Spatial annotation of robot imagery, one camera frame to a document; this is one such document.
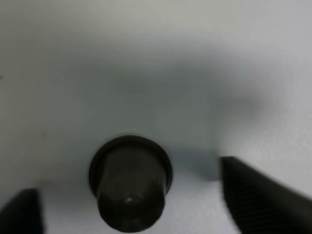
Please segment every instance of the black plastic piece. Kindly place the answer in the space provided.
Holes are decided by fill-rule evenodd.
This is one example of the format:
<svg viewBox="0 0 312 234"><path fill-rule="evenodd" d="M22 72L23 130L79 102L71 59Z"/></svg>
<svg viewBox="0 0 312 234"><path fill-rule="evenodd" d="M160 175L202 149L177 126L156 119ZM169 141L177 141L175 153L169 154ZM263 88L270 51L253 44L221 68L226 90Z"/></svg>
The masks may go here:
<svg viewBox="0 0 312 234"><path fill-rule="evenodd" d="M235 157L221 159L227 207L243 234L311 234L312 202Z"/></svg>
<svg viewBox="0 0 312 234"><path fill-rule="evenodd" d="M101 217L125 233L143 231L160 218L171 181L166 152L139 136L121 136L106 143L89 171Z"/></svg>
<svg viewBox="0 0 312 234"><path fill-rule="evenodd" d="M21 191L0 212L0 234L43 234L39 193Z"/></svg>

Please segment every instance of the dark brown cylinder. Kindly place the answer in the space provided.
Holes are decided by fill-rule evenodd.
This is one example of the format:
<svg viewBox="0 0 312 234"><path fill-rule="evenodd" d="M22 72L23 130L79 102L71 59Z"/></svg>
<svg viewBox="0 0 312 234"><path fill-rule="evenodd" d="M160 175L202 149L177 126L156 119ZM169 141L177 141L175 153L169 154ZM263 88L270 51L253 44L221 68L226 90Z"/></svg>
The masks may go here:
<svg viewBox="0 0 312 234"><path fill-rule="evenodd" d="M143 231L160 218L171 181L166 152L139 136L121 136L106 143L89 172L101 217L125 233Z"/></svg>

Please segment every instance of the black knob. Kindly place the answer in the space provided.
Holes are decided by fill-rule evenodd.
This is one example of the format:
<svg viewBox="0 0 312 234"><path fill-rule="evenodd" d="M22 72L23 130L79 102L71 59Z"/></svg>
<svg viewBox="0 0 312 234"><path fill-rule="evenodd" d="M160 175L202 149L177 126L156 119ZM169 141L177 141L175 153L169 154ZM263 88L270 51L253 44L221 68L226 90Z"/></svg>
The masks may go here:
<svg viewBox="0 0 312 234"><path fill-rule="evenodd" d="M139 136L121 136L103 145L89 171L101 217L125 233L143 231L160 218L171 181L166 152Z"/></svg>

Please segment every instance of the black rim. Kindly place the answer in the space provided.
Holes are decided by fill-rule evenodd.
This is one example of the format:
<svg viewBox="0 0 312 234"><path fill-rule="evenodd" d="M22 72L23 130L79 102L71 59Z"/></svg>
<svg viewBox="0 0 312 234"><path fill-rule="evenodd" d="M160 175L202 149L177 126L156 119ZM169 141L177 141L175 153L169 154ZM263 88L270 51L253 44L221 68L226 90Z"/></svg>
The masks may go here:
<svg viewBox="0 0 312 234"><path fill-rule="evenodd" d="M116 147L119 144L129 142L141 143L144 146L148 146L151 150L154 151L156 155L159 156L159 160L164 166L166 171L166 193L169 191L171 183L172 183L172 166L169 160L169 156L166 151L158 145L156 142L149 140L147 138L141 136L120 136L113 140L105 143L95 154L92 159L90 169L89 169L89 184L94 196L97 196L97 187L99 184L99 179L101 175L99 173L102 171L101 169L105 163L106 152L108 152L113 147Z"/></svg>

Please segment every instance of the textured black surface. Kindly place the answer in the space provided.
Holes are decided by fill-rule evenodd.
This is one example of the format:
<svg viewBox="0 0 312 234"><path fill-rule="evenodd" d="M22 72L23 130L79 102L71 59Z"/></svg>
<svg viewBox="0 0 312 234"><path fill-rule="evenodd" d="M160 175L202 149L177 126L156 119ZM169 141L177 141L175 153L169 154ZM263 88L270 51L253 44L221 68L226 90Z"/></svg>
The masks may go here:
<svg viewBox="0 0 312 234"><path fill-rule="evenodd" d="M0 212L0 234L43 234L39 193L27 189Z"/></svg>
<svg viewBox="0 0 312 234"><path fill-rule="evenodd" d="M310 234L312 203L234 157L223 157L223 193L243 234Z"/></svg>

